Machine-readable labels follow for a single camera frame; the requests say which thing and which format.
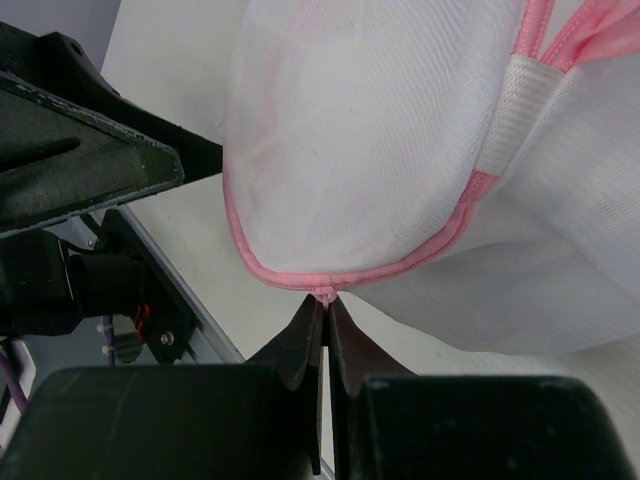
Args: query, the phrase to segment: pink edge binding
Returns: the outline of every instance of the pink edge binding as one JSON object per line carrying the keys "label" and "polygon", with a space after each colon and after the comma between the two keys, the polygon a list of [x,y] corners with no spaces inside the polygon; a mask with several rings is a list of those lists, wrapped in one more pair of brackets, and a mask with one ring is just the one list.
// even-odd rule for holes
{"label": "pink edge binding", "polygon": [[513,51],[516,55],[537,58],[549,26],[554,0],[529,0]]}
{"label": "pink edge binding", "polygon": [[222,175],[227,220],[240,257],[247,269],[269,285],[290,290],[310,290],[323,300],[327,299],[328,301],[335,299],[333,294],[340,288],[404,273],[444,253],[460,239],[469,225],[475,204],[499,178],[474,170],[445,226],[420,247],[395,263],[362,272],[282,273],[265,268],[249,248],[230,192],[229,170],[223,169]]}

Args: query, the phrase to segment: white table surface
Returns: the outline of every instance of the white table surface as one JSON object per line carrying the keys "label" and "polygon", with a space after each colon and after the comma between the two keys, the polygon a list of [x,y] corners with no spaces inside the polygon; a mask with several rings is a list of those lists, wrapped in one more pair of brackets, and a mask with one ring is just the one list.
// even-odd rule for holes
{"label": "white table surface", "polygon": [[[220,143],[227,72],[246,3],[122,0],[104,77],[125,98]],[[289,322],[303,295],[266,286],[244,269],[228,231],[220,178],[131,207],[244,356]],[[561,356],[468,353],[399,325],[355,297],[344,300],[360,327],[416,372],[552,373],[584,380],[608,407],[640,471],[640,336]],[[324,420],[323,455],[332,462],[328,408]]]}

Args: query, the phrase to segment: zipper pull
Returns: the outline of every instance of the zipper pull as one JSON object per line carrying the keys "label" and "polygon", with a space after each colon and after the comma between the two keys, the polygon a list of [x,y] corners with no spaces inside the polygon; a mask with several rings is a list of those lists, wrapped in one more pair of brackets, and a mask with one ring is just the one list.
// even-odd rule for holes
{"label": "zipper pull", "polygon": [[329,310],[329,305],[331,305],[338,298],[338,293],[332,287],[322,287],[322,288],[314,288],[311,290],[311,295],[316,297],[325,310]]}

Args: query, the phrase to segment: pink strap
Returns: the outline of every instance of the pink strap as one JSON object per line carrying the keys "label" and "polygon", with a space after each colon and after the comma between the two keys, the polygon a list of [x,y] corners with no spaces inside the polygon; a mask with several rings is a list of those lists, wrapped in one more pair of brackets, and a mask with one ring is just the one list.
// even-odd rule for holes
{"label": "pink strap", "polygon": [[554,0],[529,0],[513,53],[538,58],[553,12],[553,3]]}
{"label": "pink strap", "polygon": [[542,56],[563,72],[572,66],[640,53],[640,0],[587,0]]}

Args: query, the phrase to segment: gray background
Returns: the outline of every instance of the gray background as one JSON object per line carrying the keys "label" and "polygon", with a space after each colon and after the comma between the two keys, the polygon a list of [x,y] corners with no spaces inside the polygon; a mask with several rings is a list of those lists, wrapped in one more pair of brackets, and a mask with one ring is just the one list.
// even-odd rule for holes
{"label": "gray background", "polygon": [[64,33],[100,70],[119,7],[120,0],[2,0],[0,21],[34,35]]}

